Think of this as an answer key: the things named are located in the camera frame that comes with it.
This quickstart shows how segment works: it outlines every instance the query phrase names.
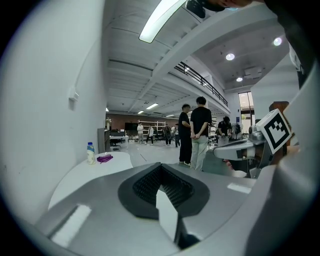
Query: gray floor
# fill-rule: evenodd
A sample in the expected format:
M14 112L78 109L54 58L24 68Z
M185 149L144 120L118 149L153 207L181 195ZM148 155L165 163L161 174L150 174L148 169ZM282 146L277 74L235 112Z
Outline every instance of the gray floor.
M179 164L180 147L176 148L174 143L171 146L166 146L164 141L155 141L153 146L150 145L150 143L150 141L148 145L138 144L137 142L129 143L128 149L126 149L124 143L118 145L121 145L119 151L126 152L130 155L133 167L161 162L165 164L182 165L185 168L189 168L185 164ZM242 177L244 175L242 171L230 170L222 159L214 156L212 150L206 152L202 171L234 177Z

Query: railing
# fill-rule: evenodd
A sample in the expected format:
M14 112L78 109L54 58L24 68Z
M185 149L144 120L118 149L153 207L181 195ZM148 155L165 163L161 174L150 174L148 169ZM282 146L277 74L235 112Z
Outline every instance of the railing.
M187 64L180 62L178 65L174 67L176 70L184 73L187 76L192 77L198 84L203 85L207 89L209 89L213 95L217 96L220 101L222 101L226 106L228 106L228 102L226 99L214 88L204 77L202 77L197 71L189 67Z

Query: ceiling light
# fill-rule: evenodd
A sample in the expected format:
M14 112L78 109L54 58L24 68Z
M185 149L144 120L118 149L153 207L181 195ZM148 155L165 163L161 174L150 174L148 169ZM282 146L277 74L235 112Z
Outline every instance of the ceiling light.
M152 43L168 19L183 5L186 0L162 0L146 22L139 39Z
M154 108L154 107L157 106L157 105L158 105L157 103L154 103L154 104L152 104L151 106L148 106L146 109L147 109L147 110L150 110L150 109Z
M235 58L235 55L233 53L228 53L225 58L228 60L228 61L232 61L234 58Z
M277 37L276 39L274 39L273 44L275 46L279 46L282 43L282 39L280 37Z

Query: plastic bottle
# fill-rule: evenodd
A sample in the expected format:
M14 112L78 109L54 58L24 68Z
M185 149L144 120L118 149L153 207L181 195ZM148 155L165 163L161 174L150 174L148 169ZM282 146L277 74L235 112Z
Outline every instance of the plastic bottle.
M92 144L92 142L88 142L86 154L88 157L88 164L94 165L96 163L96 157L95 157L95 148L94 148L94 145Z

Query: white table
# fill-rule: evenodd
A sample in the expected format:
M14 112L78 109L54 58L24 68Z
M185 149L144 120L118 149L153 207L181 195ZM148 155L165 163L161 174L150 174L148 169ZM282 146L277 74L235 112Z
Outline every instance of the white table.
M108 162L99 163L97 157L111 154L113 158ZM96 163L89 165L87 160L79 163L71 169L60 181L51 197L49 207L53 207L56 203L66 198L84 184L98 177L115 174L132 168L130 155L125 152L106 152L95 155Z
M129 139L129 136L126 135L126 136L110 136L110 140L119 140L119 139L124 139L125 140L125 147L126 149L128 149L128 139Z

